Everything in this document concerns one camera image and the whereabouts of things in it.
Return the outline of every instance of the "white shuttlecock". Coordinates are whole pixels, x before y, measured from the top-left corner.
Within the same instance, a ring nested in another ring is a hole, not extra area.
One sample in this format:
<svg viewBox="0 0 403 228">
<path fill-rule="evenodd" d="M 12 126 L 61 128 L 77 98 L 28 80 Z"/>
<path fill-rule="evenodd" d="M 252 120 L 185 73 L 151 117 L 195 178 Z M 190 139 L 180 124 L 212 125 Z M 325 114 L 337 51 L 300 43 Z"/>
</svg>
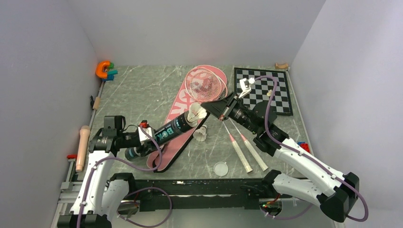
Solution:
<svg viewBox="0 0 403 228">
<path fill-rule="evenodd" d="M 188 116 L 187 116 L 187 121 L 189 123 L 197 122 L 197 120 L 203 119 L 204 117 L 207 116 L 207 111 L 202 108 L 202 106 L 198 103 L 195 102 L 190 105 Z"/>
<path fill-rule="evenodd" d="M 199 141 L 199 142 L 204 142 L 207 137 L 207 126 L 203 125 L 193 133 L 193 137 Z"/>
</svg>

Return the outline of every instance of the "black cylindrical tube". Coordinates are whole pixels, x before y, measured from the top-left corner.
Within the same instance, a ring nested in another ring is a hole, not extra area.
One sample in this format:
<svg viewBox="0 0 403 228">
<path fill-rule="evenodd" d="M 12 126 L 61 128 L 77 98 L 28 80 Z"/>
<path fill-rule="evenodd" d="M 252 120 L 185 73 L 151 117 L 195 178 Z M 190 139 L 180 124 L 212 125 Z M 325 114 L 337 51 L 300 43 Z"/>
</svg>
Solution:
<svg viewBox="0 0 403 228">
<path fill-rule="evenodd" d="M 194 127 L 186 120 L 188 112 L 180 114 L 155 131 L 155 140 L 158 145 L 161 146 Z"/>
</svg>

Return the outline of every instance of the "white racket grip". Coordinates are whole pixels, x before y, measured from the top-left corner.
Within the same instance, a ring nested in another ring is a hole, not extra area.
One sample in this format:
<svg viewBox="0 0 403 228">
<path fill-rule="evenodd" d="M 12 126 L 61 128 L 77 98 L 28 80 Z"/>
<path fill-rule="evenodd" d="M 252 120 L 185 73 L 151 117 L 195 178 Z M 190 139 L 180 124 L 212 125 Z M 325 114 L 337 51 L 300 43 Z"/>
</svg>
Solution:
<svg viewBox="0 0 403 228">
<path fill-rule="evenodd" d="M 263 161 L 261 156 L 258 154 L 258 152 L 255 150 L 255 148 L 252 146 L 252 144 L 250 144 L 249 140 L 244 140 L 243 142 L 245 143 L 245 146 L 248 148 L 248 150 L 250 151 L 252 156 L 256 159 L 259 166 L 263 169 L 263 171 L 268 169 L 269 167 L 265 164 L 265 162 Z"/>
<path fill-rule="evenodd" d="M 232 146 L 234 147 L 235 151 L 238 154 L 238 157 L 240 158 L 240 161 L 243 164 L 243 167 L 245 167 L 245 170 L 247 173 L 250 173 L 253 171 L 252 167 L 249 165 L 248 160 L 246 160 L 245 155 L 242 153 L 242 150 L 240 149 L 238 143 L 236 141 L 232 141 Z"/>
</svg>

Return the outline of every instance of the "white wall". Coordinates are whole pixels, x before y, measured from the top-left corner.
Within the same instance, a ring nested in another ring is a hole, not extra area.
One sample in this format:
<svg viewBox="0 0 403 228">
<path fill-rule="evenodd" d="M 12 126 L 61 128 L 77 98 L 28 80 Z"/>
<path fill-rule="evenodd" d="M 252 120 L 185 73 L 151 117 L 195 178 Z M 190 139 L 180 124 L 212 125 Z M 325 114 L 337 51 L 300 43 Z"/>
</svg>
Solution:
<svg viewBox="0 0 403 228">
<path fill-rule="evenodd" d="M 325 0 L 69 0 L 118 65 L 291 63 Z"/>
<path fill-rule="evenodd" d="M 327 0 L 291 66 L 315 154 L 361 179 L 348 227 L 403 223 L 402 21 L 402 1 Z"/>
<path fill-rule="evenodd" d="M 90 118 L 97 58 L 65 0 L 0 4 L 1 227 L 47 228 Z"/>
</svg>

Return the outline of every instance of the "gray floor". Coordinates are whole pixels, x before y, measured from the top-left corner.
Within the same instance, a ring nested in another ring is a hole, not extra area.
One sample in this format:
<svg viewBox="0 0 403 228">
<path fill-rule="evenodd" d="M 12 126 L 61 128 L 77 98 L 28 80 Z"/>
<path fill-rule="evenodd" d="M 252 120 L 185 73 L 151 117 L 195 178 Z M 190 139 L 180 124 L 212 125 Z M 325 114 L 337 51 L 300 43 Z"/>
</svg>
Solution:
<svg viewBox="0 0 403 228">
<path fill-rule="evenodd" d="M 187 72 L 194 66 L 119 66 L 119 74 L 114 81 L 105 84 L 101 95 L 101 102 L 95 117 L 92 134 L 103 126 L 105 115 L 123 115 L 127 124 L 138 124 L 141 120 L 148 120 L 154 128 L 160 127 L 176 97 L 179 87 Z M 235 66 L 217 66 L 227 76 L 229 91 L 234 90 Z M 260 66 L 236 66 L 245 68 L 272 69 Z M 307 141 L 307 136 L 297 109 L 293 91 L 290 88 L 293 116 L 278 116 L 275 124 L 287 132 L 296 141 Z M 260 152 L 269 169 L 262 172 L 245 145 L 240 140 L 235 128 L 229 124 L 231 133 L 238 139 L 251 167 L 252 173 L 246 173 L 237 157 L 221 122 L 214 117 L 206 121 L 208 137 L 205 142 L 192 140 L 174 164 L 164 173 L 152 173 L 133 170 L 122 163 L 115 162 L 110 176 L 117 172 L 133 172 L 137 179 L 215 179 L 221 178 L 213 171 L 217 162 L 226 162 L 229 172 L 222 178 L 261 178 L 271 169 L 280 170 L 292 177 L 302 177 L 298 171 L 268 154 Z M 240 128 L 242 133 L 252 141 L 254 135 L 246 129 Z M 124 150 L 118 157 L 124 158 Z M 145 166 L 146 157 L 139 158 L 133 163 Z"/>
<path fill-rule="evenodd" d="M 299 202 L 293 207 L 291 202 L 278 217 L 298 214 L 307 207 L 306 202 Z M 139 212 L 130 219 L 142 225 L 155 225 L 167 215 L 167 210 Z M 114 228 L 133 228 L 132 224 L 118 218 L 112 220 Z M 260 210 L 243 208 L 225 209 L 177 209 L 159 228 L 334 228 L 335 224 L 318 207 L 313 206 L 305 215 L 293 220 L 273 220 L 264 217 Z"/>
</svg>

